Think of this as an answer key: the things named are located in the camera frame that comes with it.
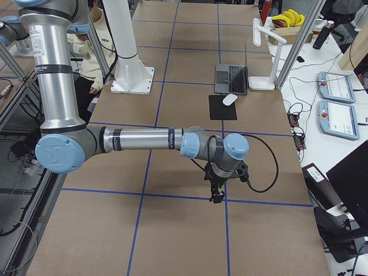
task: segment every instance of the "black bottle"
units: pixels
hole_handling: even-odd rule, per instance
[[[315,43],[313,44],[314,49],[319,50],[322,47],[329,33],[332,32],[333,25],[334,25],[333,21],[327,21],[325,27],[322,28],[320,34],[317,36]]]

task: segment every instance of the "mouse pad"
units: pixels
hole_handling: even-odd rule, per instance
[[[209,117],[211,120],[237,120],[235,103],[226,106],[223,99],[226,95],[210,95],[209,100]]]

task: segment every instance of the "yellow banana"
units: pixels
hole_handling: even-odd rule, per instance
[[[295,18],[294,14],[287,10],[285,10],[283,14],[290,19],[290,27],[296,24],[297,19]]]
[[[283,15],[283,14],[279,14],[278,16],[274,16],[271,18],[272,19],[272,23],[274,24],[274,26],[276,28],[288,28],[290,27],[290,19]]]
[[[303,25],[305,21],[305,16],[303,16],[302,14],[299,14],[299,16],[300,16],[300,22],[298,24],[295,24],[295,26],[301,26]]]
[[[300,22],[299,14],[293,9],[289,9],[288,12],[292,13],[295,16],[295,19],[296,19],[295,24],[298,24]]]

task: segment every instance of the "blue joint cap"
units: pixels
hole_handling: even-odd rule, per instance
[[[200,138],[194,132],[186,132],[182,138],[180,155],[194,159],[200,152]]]
[[[89,24],[83,24],[83,25],[71,25],[69,29],[67,30],[67,33],[73,33],[75,35],[85,35],[88,33],[90,29]]]
[[[0,21],[4,23],[20,23],[21,20],[17,16],[4,16],[0,18]]]
[[[85,161],[82,147],[72,138],[61,134],[42,137],[36,145],[37,160],[57,174],[66,174],[78,169]]]
[[[49,0],[13,0],[15,4],[21,7],[36,7],[45,4]]]
[[[12,42],[7,38],[0,36],[0,42],[5,46],[8,47]]]
[[[243,160],[249,151],[249,144],[244,136],[232,133],[225,137],[224,148],[228,155],[230,155],[235,160]]]

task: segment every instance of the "computer mouse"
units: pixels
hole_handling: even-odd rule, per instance
[[[226,106],[231,105],[237,99],[237,95],[229,94],[223,99],[223,104]]]

